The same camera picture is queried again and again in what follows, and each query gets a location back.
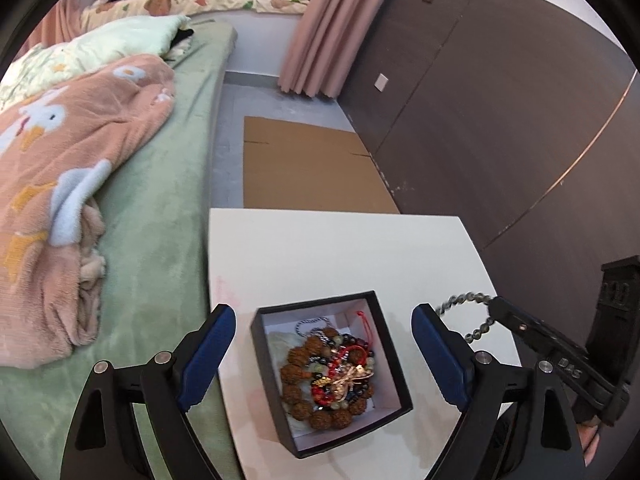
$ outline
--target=light switch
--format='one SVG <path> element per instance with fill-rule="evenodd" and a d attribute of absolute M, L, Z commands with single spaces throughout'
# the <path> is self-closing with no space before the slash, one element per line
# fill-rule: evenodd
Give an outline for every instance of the light switch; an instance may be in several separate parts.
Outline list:
<path fill-rule="evenodd" d="M 374 86 L 380 90 L 381 92 L 385 89 L 386 84 L 389 82 L 389 79 L 386 78 L 384 74 L 380 74 Z"/>

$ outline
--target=floor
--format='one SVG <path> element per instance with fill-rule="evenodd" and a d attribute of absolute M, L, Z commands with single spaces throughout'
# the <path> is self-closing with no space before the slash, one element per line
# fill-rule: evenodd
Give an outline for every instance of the floor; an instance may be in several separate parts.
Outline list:
<path fill-rule="evenodd" d="M 212 207 L 243 206 L 242 145 L 246 116 L 353 131 L 342 109 L 333 100 L 282 94 L 271 88 L 225 84 L 213 149 Z"/>

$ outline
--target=white tabletop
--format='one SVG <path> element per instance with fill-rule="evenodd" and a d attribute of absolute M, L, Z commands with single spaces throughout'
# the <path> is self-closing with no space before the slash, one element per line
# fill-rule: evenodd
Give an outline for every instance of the white tabletop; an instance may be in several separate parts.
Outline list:
<path fill-rule="evenodd" d="M 411 335 L 411 312 L 451 294 L 495 293 L 478 252 L 456 217 L 212 209 L 211 304 L 238 316 L 220 366 L 231 432 L 247 480 L 423 480 L 445 445 L 458 410 L 447 404 Z M 249 326 L 262 306 L 375 290 L 414 410 L 353 442 L 303 460 L 278 441 Z M 444 317 L 463 334 L 486 318 L 464 304 Z M 511 333 L 499 325 L 474 342 L 519 365 Z"/>

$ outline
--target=human hand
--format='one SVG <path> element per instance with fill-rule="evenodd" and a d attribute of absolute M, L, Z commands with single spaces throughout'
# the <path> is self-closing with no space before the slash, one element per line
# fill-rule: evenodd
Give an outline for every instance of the human hand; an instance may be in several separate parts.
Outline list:
<path fill-rule="evenodd" d="M 582 453 L 584 455 L 584 465 L 589 465 L 596 454 L 596 449 L 600 443 L 600 433 L 597 426 L 585 426 L 578 424 L 578 435 L 580 436 L 580 444 L 582 444 Z"/>

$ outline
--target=duck print blanket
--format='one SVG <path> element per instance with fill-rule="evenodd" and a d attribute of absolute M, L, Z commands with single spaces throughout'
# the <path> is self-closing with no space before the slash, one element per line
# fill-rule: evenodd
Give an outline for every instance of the duck print blanket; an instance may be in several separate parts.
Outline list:
<path fill-rule="evenodd" d="M 174 106 L 174 72 L 127 57 L 0 115 L 0 366 L 93 341 L 105 261 L 92 199 Z"/>

